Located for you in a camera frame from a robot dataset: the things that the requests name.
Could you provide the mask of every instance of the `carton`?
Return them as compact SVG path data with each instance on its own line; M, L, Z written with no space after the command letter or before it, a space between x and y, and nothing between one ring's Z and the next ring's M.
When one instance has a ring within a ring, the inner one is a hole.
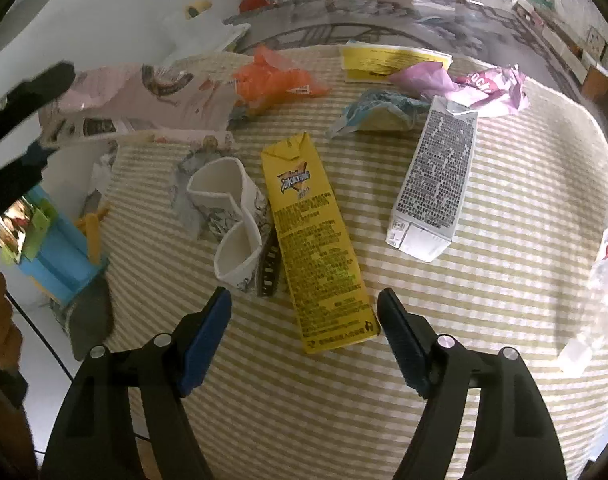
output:
M450 54L411 46L349 41L341 47L341 67L346 81L389 84L388 76L422 61L439 61L448 70Z
M335 195L307 133L261 152L277 238L306 353L379 334Z
M478 112L433 98L391 211L386 243L431 262L450 245L472 163Z

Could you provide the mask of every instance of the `plastic bag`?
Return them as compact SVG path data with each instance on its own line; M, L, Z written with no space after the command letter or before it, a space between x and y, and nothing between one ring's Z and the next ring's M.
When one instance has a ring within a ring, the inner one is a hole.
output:
M330 87L320 83L307 70L264 45L255 49L252 63L233 74L237 94L243 99L240 115L257 115L274 104L328 94Z
M81 72L71 87L39 110L43 146L120 137L156 127L223 131L237 101L234 85L151 65ZM121 131L118 123L128 126Z
M526 76L517 65L472 72L454 81L440 62L423 61L400 70L388 80L405 92L432 100L435 95L479 111L479 117L516 114L528 107L523 89Z
M390 90L366 90L327 131L333 137L356 131L403 132L413 129L417 115L430 105Z

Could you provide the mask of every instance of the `striped tablecloth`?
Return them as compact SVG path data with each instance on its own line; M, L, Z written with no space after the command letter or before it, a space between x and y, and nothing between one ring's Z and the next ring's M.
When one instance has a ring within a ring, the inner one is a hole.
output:
M234 130L250 176L263 187L261 149L309 132L373 304L391 286L437 333L450 333L471 349L519 349L551 412L568 475L576 477L608 416L608 342L578 380L564 380L554 359L578 325L578 296L608 202L608 147L596 122L533 80L526 83L528 110L480 119L455 238L426 264L385 243L389 212L420 132L328 141L328 125L368 86L343 81L335 46L283 53L333 91L275 107ZM250 59L223 53L180 65L226 76ZM450 72L481 66L455 59ZM169 176L187 151L170 144L119 148L108 192L112 208L102 227L115 351L171 331L219 285L212 270L215 244L191 239L170 208ZM448 478L463 474L477 402L472 392ZM233 291L228 330L204 385L184 406L218 479L387 480L424 402L405 386L384 335L304 355L282 280L270 299Z

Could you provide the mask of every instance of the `juice box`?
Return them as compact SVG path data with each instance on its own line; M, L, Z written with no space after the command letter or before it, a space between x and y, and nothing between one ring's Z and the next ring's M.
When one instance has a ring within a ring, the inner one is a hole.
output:
M389 75L421 61L440 61L448 70L452 60L450 54L412 46L350 41L341 47L341 67L349 82L388 83Z
M268 146L261 163L306 353L379 334L346 225L310 136L296 134Z

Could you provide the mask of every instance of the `black cable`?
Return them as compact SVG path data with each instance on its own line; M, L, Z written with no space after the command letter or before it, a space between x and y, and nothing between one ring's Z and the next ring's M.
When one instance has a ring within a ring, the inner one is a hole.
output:
M33 329L33 332L35 332L35 334L37 335L37 337L39 337L42 340L42 342L44 343L46 348L49 349L49 352L53 355L53 357L55 358L55 361L58 362L58 364L62 368L62 371L66 374L66 377L68 377L68 379L71 382L73 382L73 375L71 375L71 373L68 371L68 368L66 368L66 365L64 364L64 362L62 361L62 359L60 358L58 353L55 352L55 349L50 345L50 343L48 341L46 341L46 338L44 337L42 332L40 332L40 329L35 326L35 323L31 320L30 317L28 317L28 314L25 313L25 311L22 309L22 307L17 304L17 301L15 301L15 298L13 296L11 296L10 292L7 291L5 296L6 296L7 300L11 302L13 307L15 309L17 309L17 311L21 314L21 316L30 325L30 327ZM135 433L135 431L133 431L133 435L135 435L135 438L138 438L140 440L146 440L147 442L150 442L150 439L147 436L140 435L139 433ZM45 454L44 451L35 450L35 452Z

